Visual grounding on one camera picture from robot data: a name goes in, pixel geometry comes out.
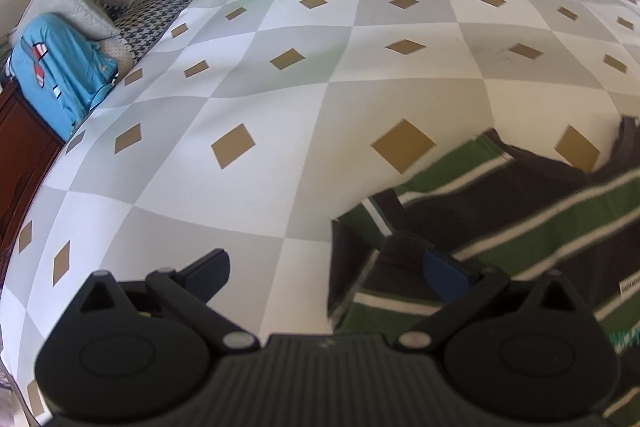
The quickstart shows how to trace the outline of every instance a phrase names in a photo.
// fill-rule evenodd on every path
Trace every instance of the striped shirt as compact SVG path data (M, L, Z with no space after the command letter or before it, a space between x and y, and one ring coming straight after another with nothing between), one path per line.
M640 425L640 345L632 341L640 328L639 217L635 119L622 119L609 162L592 173L506 145L489 130L333 222L329 314L337 332L393 340L440 308L420 251L387 242L381 253L395 230L516 280L557 267L615 339L622 377L604 416Z

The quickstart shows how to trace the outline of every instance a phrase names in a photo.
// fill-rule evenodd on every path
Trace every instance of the brown wooden cabinet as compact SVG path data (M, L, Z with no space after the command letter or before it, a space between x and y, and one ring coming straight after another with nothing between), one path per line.
M63 145L9 82L0 93L0 285L22 221Z

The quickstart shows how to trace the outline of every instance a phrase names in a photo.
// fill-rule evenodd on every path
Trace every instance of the silver screw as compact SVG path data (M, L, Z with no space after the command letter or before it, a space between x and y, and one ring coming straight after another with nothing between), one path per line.
M229 349L246 349L254 345L255 337L246 331L232 331L222 338L222 343Z
M408 349L424 349L431 344L431 335L424 331L405 331L398 341Z

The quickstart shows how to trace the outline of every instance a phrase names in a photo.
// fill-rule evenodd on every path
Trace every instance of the clothing label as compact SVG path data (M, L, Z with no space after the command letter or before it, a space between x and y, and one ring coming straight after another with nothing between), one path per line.
M625 280L620 281L619 286L620 296L622 296L623 299L629 298L636 293L640 289L640 270Z

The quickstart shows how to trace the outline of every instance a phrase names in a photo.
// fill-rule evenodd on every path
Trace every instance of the brown diamond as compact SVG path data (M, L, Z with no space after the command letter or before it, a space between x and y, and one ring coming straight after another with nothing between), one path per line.
M116 138L114 154L118 154L120 151L132 146L134 143L138 143L140 140L142 140L142 130L140 129L140 124L137 123Z
M124 85L129 86L129 84L133 84L136 80L140 80L140 78L142 78L142 68L129 73L124 79Z
M39 416L44 413L44 407L42 406L42 400L38 392L38 384L35 380L31 380L31 383L27 385L27 397L29 398L31 413L34 416Z
M556 151L575 168L584 172L593 171L600 151L571 125L566 128Z
M623 19L622 17L618 17L618 24L624 26L625 28L629 28L631 31L634 30L634 24L631 21Z
M292 48L289 51L284 52L282 55L278 55L273 60L270 60L270 62L279 70L283 70L284 68L288 68L289 66L294 65L296 62L304 59L305 57L303 57L303 55L300 55L295 49Z
M33 228L33 222L28 222L20 231L18 236L18 253L27 248L31 244L31 229Z
M393 1L389 1L389 4L392 4L393 6L398 6L399 8L406 10L407 8L410 8L414 4L418 4L419 2L420 1L417 1L417 0L393 0Z
M490 4L491 6L495 6L496 8L499 8L500 6L506 3L505 0L481 0L481 1L487 4Z
M371 144L401 174L434 145L431 138L406 120Z
M242 7L239 7L237 10L233 10L231 13L226 14L225 17L227 20L232 21L239 15L242 15L244 12L246 12L246 10Z
M213 154L216 155L220 168L224 169L254 145L254 139L251 138L244 123L241 123L238 127L232 129L226 133L225 136L217 140L211 148L213 149Z
M84 131L76 134L72 140L69 142L69 145L66 146L66 154L69 154L73 149L75 149L76 145L78 145L81 141L82 138L84 138Z
M620 62L617 58L613 58L611 55L605 55L602 61L607 66L611 66L612 68L615 68L618 71L626 74L626 65L624 64L624 62Z
M66 245L62 247L53 259L53 286L60 280L60 278L69 271L69 248L71 242L67 241Z
M189 78L190 76L193 76L194 74L202 73L203 71L208 70L208 69L209 69L209 65L207 64L207 61L206 60L201 60L195 66L192 66L191 68L187 68L186 70L184 70L184 76Z
M520 43L509 48L509 51L513 53L517 53L518 55L522 55L523 57L530 58L531 60L536 60L536 58L542 55L542 52L539 52L534 48L529 48L528 46L525 46L524 44L520 44Z
M388 50L401 53L402 55L408 55L408 54L414 53L425 47L426 46L423 46L422 44L418 44L418 42L409 41L407 39L394 42L393 44L389 44L388 46L386 46Z
M568 10L564 6L558 8L558 13L564 15L565 17L569 17L569 19L571 19L572 21L575 21L578 18L578 16L574 12Z
M189 28L186 24L180 24L180 26L176 26L173 30L171 30L171 36L175 39L178 35L182 35Z
M322 6L323 4L326 4L326 1L325 0L302 0L300 1L300 4L302 4L302 6L306 6L311 10L312 8L318 8L318 6Z

